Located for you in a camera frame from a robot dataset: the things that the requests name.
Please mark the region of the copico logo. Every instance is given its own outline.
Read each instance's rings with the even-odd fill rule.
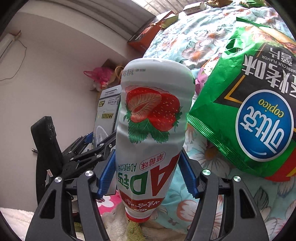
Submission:
[[[294,128],[292,110],[278,93],[250,94],[237,113],[235,131],[244,153],[255,161],[270,161],[288,147]]]

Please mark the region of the window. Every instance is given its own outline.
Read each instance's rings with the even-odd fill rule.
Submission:
[[[191,3],[203,2],[204,0],[133,0],[141,7],[145,8],[154,15],[166,11],[182,12],[183,8]]]

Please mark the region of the bed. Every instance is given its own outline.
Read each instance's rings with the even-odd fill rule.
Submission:
[[[197,77],[200,67],[220,47],[226,45],[234,29],[236,17],[268,25],[292,37],[288,27],[273,8],[244,8],[234,2],[223,8],[210,8],[189,16],[180,14],[179,19],[161,30],[152,41],[144,57],[164,58],[177,61],[191,69]],[[228,162],[215,148],[207,149],[207,140],[188,125],[184,148],[188,156],[199,161],[220,177],[240,176],[259,207],[269,239],[272,240],[286,224],[296,206],[295,177],[290,181],[275,183],[243,173]],[[198,200],[186,189],[177,167],[169,192],[152,219],[166,228],[187,233],[194,217]],[[211,239],[218,237],[223,210],[223,196],[219,197]]]

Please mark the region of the strawberry milk drink bottle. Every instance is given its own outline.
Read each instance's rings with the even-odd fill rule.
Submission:
[[[117,188],[127,217],[145,222],[163,201],[185,141],[194,77],[171,60],[140,58],[121,80],[116,134]]]

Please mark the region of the pink plastic bag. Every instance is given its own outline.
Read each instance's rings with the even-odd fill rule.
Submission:
[[[92,78],[95,81],[94,86],[97,91],[101,91],[102,88],[107,87],[114,70],[107,67],[97,67],[93,71],[84,71],[83,73]]]

